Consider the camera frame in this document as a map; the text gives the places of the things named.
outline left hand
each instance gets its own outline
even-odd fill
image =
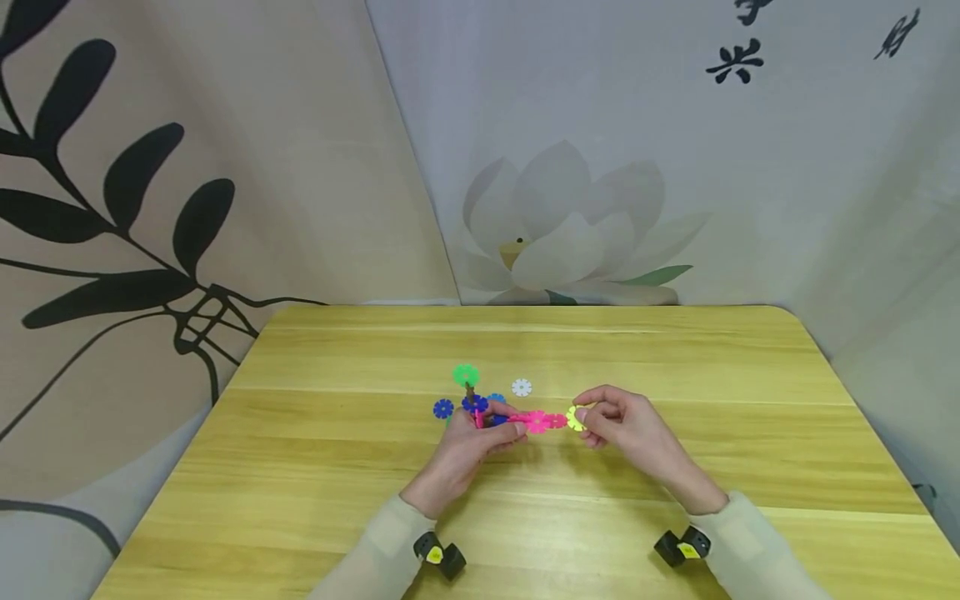
[[[484,417],[519,414],[513,406],[491,400]],[[403,489],[400,498],[427,518],[437,519],[467,491],[488,456],[526,441],[527,427],[523,423],[477,429],[473,415],[458,408],[430,462]]]

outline green leaf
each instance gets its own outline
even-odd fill
[[[70,53],[40,104],[34,140],[55,150],[60,139],[84,113],[107,78],[116,49],[103,39],[86,41]]]
[[[27,43],[54,20],[68,0],[13,0],[0,33],[0,60]]]
[[[91,315],[155,308],[182,298],[196,285],[178,271],[156,269],[102,276],[35,308],[23,326],[39,329]]]
[[[29,156],[32,151],[30,140],[14,132],[0,129],[0,155]]]
[[[104,178],[104,201],[122,231],[130,231],[150,182],[182,139],[183,126],[169,123],[133,142],[110,165]]]
[[[550,297],[551,306],[578,306],[576,300],[570,296],[564,296],[563,294],[558,294],[556,292],[551,292],[546,290],[546,295]]]
[[[58,244],[79,244],[107,230],[107,223],[96,213],[16,189],[0,189],[0,219]]]
[[[233,204],[233,181],[213,180],[201,185],[180,211],[174,226],[174,254],[190,276],[197,276],[197,263]]]
[[[692,268],[693,265],[671,265],[669,267],[660,267],[656,271],[651,271],[646,275],[634,277],[633,279],[627,279],[626,281],[618,281],[618,283],[622,283],[623,285],[663,285],[664,283],[673,281]]]

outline white curtain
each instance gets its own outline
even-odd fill
[[[464,302],[785,306],[960,545],[960,4],[368,6]]]

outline yellow label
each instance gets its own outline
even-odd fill
[[[430,564],[440,564],[444,560],[444,550],[440,546],[430,548],[426,555],[426,561]]]
[[[697,549],[686,542],[678,543],[677,547],[680,548],[681,553],[689,559],[700,558],[700,555],[697,554]]]

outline hand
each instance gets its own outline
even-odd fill
[[[519,414],[509,404],[491,401],[484,417]],[[488,456],[526,441],[527,426],[523,423],[477,429],[473,415],[458,408],[430,462],[400,492],[400,498],[427,518],[437,519],[451,502],[467,491]]]
[[[587,428],[580,437],[587,447],[614,444],[640,471],[667,488],[691,515],[717,513],[730,500],[684,450],[646,396],[611,385],[583,392],[574,405],[577,420]]]

